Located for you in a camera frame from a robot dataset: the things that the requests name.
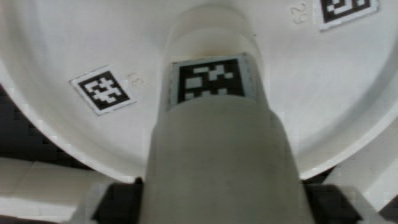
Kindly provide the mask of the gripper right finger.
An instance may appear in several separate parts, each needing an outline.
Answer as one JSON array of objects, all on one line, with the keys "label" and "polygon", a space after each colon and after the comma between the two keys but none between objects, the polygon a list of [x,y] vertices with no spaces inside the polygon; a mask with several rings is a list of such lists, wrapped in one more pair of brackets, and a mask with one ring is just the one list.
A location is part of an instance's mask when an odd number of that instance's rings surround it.
[{"label": "gripper right finger", "polygon": [[385,219],[352,187],[305,184],[304,189],[316,224],[385,224]]}]

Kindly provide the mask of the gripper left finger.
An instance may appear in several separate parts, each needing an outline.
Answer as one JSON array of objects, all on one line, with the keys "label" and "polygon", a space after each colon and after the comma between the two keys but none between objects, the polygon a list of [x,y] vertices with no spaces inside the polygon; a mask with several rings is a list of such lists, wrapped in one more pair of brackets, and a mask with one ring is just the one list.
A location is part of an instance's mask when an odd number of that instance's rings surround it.
[{"label": "gripper left finger", "polygon": [[69,224],[138,224],[144,180],[97,182],[85,193]]}]

